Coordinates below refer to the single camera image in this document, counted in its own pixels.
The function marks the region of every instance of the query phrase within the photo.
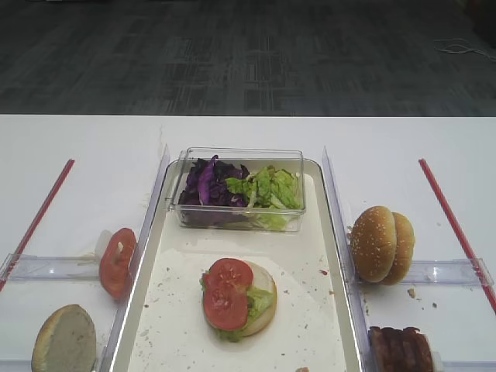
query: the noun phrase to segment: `white table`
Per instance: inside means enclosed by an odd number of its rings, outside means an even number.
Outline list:
[[[0,115],[0,260],[16,249],[69,158],[75,165],[26,254],[78,256],[94,249],[102,229],[139,231],[165,143],[171,159],[189,146],[215,146],[298,149],[319,163],[326,146],[347,223],[386,205],[411,219],[415,260],[465,258],[418,164],[427,159],[494,276],[494,138],[496,119]],[[471,305],[460,303],[467,314]],[[456,342],[446,343],[458,353]]]

